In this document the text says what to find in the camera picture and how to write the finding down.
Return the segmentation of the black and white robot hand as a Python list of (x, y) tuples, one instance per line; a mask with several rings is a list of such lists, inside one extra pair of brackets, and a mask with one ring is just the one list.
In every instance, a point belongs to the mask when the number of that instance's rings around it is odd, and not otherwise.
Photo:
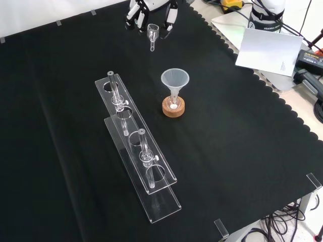
[(126, 29), (133, 30), (136, 25), (139, 32), (145, 32), (149, 15), (163, 8), (167, 9), (165, 22), (160, 29), (160, 37), (166, 39), (173, 29), (178, 14), (178, 4), (174, 0), (130, 1), (128, 12), (125, 15)]

